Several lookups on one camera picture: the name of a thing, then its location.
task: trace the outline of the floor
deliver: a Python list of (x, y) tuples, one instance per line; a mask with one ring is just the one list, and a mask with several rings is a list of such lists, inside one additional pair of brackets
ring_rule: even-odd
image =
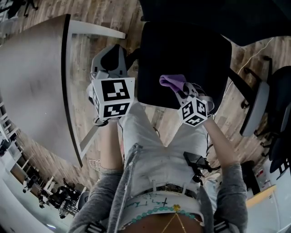
[[(110, 27), (127, 34), (125, 40), (107, 38), (103, 36), (76, 35), (72, 41), (71, 57), (71, 93), (75, 106), (75, 121), (78, 137), (83, 139), (92, 126), (94, 108), (87, 100), (85, 89), (90, 79), (90, 66), (92, 58), (104, 47), (119, 43), (130, 53), (140, 45), (140, 37), (143, 22), (140, 21), (142, 10), (138, 0), (40, 0), (36, 2), (38, 11), (30, 10), (28, 18), (20, 19), (15, 26), (15, 31), (25, 30), (37, 23), (62, 14), (71, 14), (74, 20), (85, 21)], [(232, 43), (231, 68), (238, 72), (239, 69), (263, 48), (269, 39), (259, 41), (245, 47), (239, 47)], [(291, 42), (290, 37), (274, 38), (268, 47), (258, 56), (251, 59), (246, 65), (253, 69), (260, 77), (266, 79), (268, 63), (262, 59), (262, 55), (273, 58), (273, 69), (291, 65)], [(138, 66), (135, 63), (129, 74), (137, 77)], [(250, 85), (254, 79), (250, 75), (240, 72), (240, 76)], [(242, 126), (247, 110), (241, 109), (243, 97), (234, 85), (228, 88), (215, 121), (231, 141), (241, 162), (254, 160), (257, 167), (263, 162), (261, 153), (263, 148), (255, 136), (242, 137), (239, 130)], [(180, 121), (175, 110), (163, 107), (145, 106), (145, 111), (153, 126), (160, 132), (161, 139), (168, 145), (180, 126)], [(39, 168), (43, 179), (55, 176), (58, 182), (66, 178), (70, 182), (82, 183), (91, 187), (98, 179), (98, 172), (88, 164), (89, 159), (99, 158), (98, 139), (83, 158), (83, 167), (74, 167), (66, 161), (50, 153), (42, 146), (29, 139), (24, 133), (19, 133), (18, 143), (22, 145), (25, 156), (30, 158), (31, 163)], [(208, 156), (212, 166), (217, 166), (218, 161), (213, 149)]]

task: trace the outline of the gray jacket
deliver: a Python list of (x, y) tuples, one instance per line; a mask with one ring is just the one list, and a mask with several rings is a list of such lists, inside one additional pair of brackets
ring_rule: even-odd
[[(135, 144), (123, 172), (102, 169), (100, 181), (92, 188), (88, 202), (76, 214), (69, 233), (82, 233), (91, 223), (106, 226), (107, 233), (118, 232), (122, 211), (130, 198), (131, 178), (142, 147)], [(201, 186), (198, 200), (204, 216), (205, 233), (243, 233), (247, 226), (246, 185), (241, 166), (235, 164), (222, 170), (222, 184), (213, 215), (210, 199)]]

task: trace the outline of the purple cloth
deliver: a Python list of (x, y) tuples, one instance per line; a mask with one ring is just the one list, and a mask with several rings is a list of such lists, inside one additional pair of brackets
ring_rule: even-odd
[(161, 75), (160, 84), (170, 87), (173, 92), (183, 91), (186, 78), (184, 75)]

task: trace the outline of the person's arm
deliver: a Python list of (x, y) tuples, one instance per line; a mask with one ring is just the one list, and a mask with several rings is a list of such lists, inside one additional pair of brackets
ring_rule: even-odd
[(217, 159), (222, 169), (222, 184), (217, 195), (215, 219), (223, 219), (245, 232), (247, 227), (246, 185), (242, 179), (241, 165), (234, 149), (216, 123), (209, 118), (204, 122)]
[(88, 202), (75, 215), (69, 233), (109, 217), (112, 201), (123, 173), (117, 122), (109, 121), (108, 125), (99, 130), (101, 130), (100, 181), (91, 189)]

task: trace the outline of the jacket sleeve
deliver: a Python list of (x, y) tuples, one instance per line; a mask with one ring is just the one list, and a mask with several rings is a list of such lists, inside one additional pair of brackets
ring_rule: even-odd
[(241, 165), (236, 163), (222, 169), (222, 184), (217, 195), (215, 219), (223, 219), (238, 227), (240, 233), (247, 227), (246, 185)]
[(87, 203), (75, 215), (69, 233), (73, 233), (80, 226), (96, 223), (109, 217), (112, 201), (123, 172), (100, 169), (100, 180), (93, 186)]

